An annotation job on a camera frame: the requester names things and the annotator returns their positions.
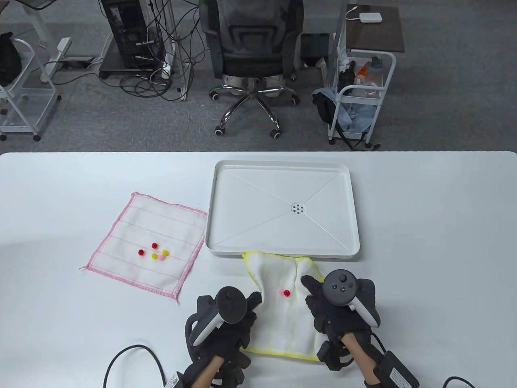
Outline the person's right hand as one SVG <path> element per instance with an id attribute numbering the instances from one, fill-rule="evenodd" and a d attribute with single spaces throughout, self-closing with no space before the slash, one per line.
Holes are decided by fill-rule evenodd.
<path id="1" fill-rule="evenodd" d="M 335 306 L 324 296 L 322 283 L 310 275 L 301 277 L 302 285 L 310 295 L 305 298 L 309 310 L 314 318 L 325 318 L 325 322 L 317 327 L 325 334 L 333 334 L 343 338 L 346 334 L 353 334 L 361 344 L 371 342 L 371 327 L 349 306 Z"/>

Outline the person's left hand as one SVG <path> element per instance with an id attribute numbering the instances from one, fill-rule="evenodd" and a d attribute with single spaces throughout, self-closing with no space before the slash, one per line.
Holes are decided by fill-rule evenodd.
<path id="1" fill-rule="evenodd" d="M 262 303 L 259 291 L 248 297 L 235 287 L 221 288 L 215 297 L 199 296 L 196 313 L 186 322 L 186 342 L 193 361 L 218 356 L 238 360 L 240 349 L 248 347 L 255 308 Z"/>

